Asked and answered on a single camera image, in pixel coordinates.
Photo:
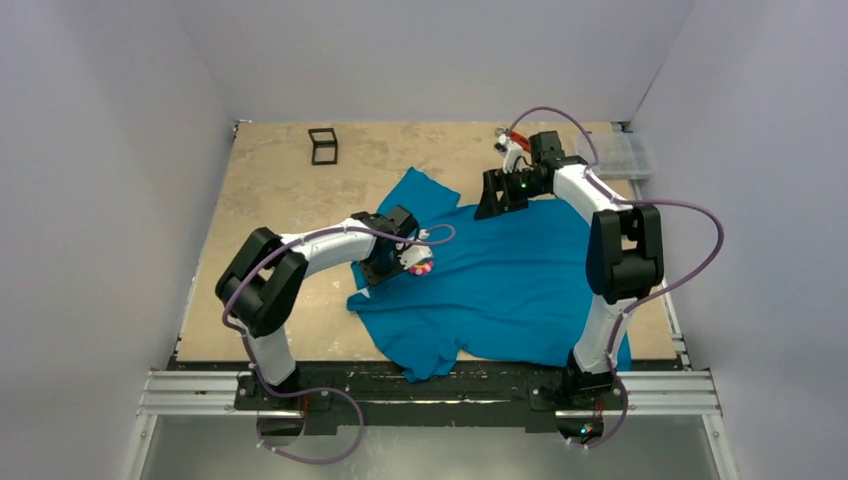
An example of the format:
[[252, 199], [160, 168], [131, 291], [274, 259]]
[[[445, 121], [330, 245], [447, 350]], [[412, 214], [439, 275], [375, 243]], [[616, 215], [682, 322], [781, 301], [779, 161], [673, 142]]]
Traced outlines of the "pink flower brooch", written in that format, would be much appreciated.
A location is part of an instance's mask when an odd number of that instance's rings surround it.
[[423, 276], [428, 275], [432, 272], [434, 267], [434, 261], [428, 260], [421, 263], [416, 263], [410, 266], [408, 271], [415, 276]]

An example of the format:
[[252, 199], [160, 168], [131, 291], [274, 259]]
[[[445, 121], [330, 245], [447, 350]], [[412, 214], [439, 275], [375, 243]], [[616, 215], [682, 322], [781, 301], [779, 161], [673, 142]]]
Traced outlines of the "blue t-shirt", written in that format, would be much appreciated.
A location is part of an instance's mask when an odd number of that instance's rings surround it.
[[475, 207], [408, 169], [379, 206], [410, 211], [434, 230], [431, 271], [369, 287], [360, 270], [347, 301], [377, 349], [411, 382], [443, 376], [458, 355], [562, 367], [579, 340], [592, 293], [589, 228], [561, 200], [476, 220]]

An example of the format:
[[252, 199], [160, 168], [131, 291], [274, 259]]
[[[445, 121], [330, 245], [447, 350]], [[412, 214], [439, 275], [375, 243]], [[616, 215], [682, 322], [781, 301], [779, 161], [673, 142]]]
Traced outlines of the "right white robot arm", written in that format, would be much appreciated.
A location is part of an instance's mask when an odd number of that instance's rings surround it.
[[626, 310], [664, 277], [660, 213], [652, 205], [628, 204], [583, 158], [566, 155], [555, 131], [529, 138], [503, 132], [494, 148], [503, 163], [484, 172], [475, 219], [522, 210], [532, 198], [553, 195], [590, 228], [585, 271], [593, 299], [558, 387], [569, 404], [584, 407], [613, 389]]

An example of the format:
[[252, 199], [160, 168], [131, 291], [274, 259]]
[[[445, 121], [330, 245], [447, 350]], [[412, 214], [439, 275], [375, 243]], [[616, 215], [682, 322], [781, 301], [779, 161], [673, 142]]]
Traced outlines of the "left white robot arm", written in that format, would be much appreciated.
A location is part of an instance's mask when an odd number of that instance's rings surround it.
[[297, 399], [299, 371], [285, 323], [306, 279], [352, 264], [375, 287], [432, 260], [427, 236], [402, 206], [387, 214], [358, 212], [301, 234], [254, 230], [217, 281], [215, 295], [224, 307], [223, 324], [240, 335], [258, 370], [260, 397], [275, 409]]

